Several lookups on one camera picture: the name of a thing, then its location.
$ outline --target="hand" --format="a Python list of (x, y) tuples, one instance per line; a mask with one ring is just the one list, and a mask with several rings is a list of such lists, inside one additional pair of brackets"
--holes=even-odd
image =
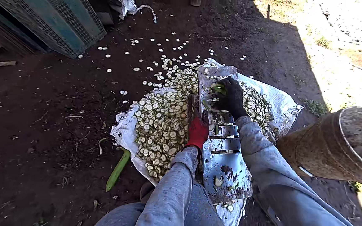
[(234, 118), (234, 121), (241, 116), (248, 116), (243, 108), (243, 90), (233, 78), (225, 78), (220, 80), (220, 84), (224, 85), (226, 96), (219, 94), (219, 105), (222, 109), (228, 110)]
[(198, 110), (195, 110), (194, 119), (191, 121), (191, 124), (188, 128), (188, 143), (185, 145), (190, 146), (194, 145), (202, 151), (204, 142), (209, 137), (209, 119), (208, 111), (199, 114)]

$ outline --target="gray sleeve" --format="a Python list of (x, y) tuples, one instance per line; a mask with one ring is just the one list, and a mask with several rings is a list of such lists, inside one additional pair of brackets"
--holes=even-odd
[(136, 225), (184, 225), (197, 155), (198, 150), (194, 147), (187, 147), (175, 155), (170, 171), (154, 189)]
[(351, 225), (299, 178), (256, 122), (243, 116), (236, 123), (244, 161), (285, 225)]

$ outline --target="dirt ground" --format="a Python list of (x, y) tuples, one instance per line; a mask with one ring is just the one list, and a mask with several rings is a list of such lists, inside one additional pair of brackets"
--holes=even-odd
[[(143, 10), (111, 28), (82, 59), (38, 54), (0, 68), (1, 226), (94, 225), (113, 208), (139, 200), (146, 179), (131, 162), (110, 192), (105, 192), (105, 183), (122, 155), (109, 134), (115, 115), (128, 109), (123, 100), (139, 100), (152, 89), (142, 81), (153, 80), (153, 72), (132, 71), (159, 60), (162, 53), (150, 38), (159, 40), (170, 57), (176, 56), (171, 52), (176, 38), (189, 40), (183, 50), (189, 56), (208, 58), (208, 49), (213, 49), (218, 62), (287, 92), (299, 104), (299, 98), (323, 103), (297, 28), (264, 18), (252, 1), (222, 2), (227, 1), (203, 1), (194, 8), (185, 0), (137, 1), (154, 8), (157, 24), (151, 12)], [(140, 44), (131, 46), (134, 38)], [(298, 76), (305, 83), (297, 82)], [(303, 111), (292, 131), (315, 120)], [(109, 140), (99, 155), (98, 141), (105, 137)], [(346, 182), (305, 180), (354, 225), (362, 226), (361, 207)], [(252, 199), (240, 224), (271, 225)]]

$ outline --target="red glove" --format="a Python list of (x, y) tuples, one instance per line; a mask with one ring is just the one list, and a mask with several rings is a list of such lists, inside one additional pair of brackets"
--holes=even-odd
[(194, 119), (191, 121), (188, 128), (188, 137), (188, 143), (185, 146), (194, 145), (202, 151), (204, 142), (209, 137), (209, 119), (207, 110), (204, 110), (202, 116), (195, 110)]

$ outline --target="bucket rim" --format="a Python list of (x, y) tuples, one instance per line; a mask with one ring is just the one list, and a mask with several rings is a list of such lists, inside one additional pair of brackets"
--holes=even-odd
[(348, 107), (348, 108), (345, 108), (345, 109), (342, 109), (340, 112), (339, 112), (339, 130), (341, 132), (341, 134), (343, 135), (343, 139), (345, 141), (345, 143), (347, 144), (347, 146), (349, 147), (350, 151), (352, 153), (354, 153), (362, 162), (362, 157), (354, 150), (354, 148), (350, 145), (349, 141), (346, 139), (346, 136), (344, 135), (344, 132), (343, 132), (343, 129), (341, 127), (341, 115), (342, 113), (347, 110), (347, 109), (350, 109), (350, 108), (355, 108), (355, 107), (358, 107), (358, 106), (351, 106), (351, 107)]

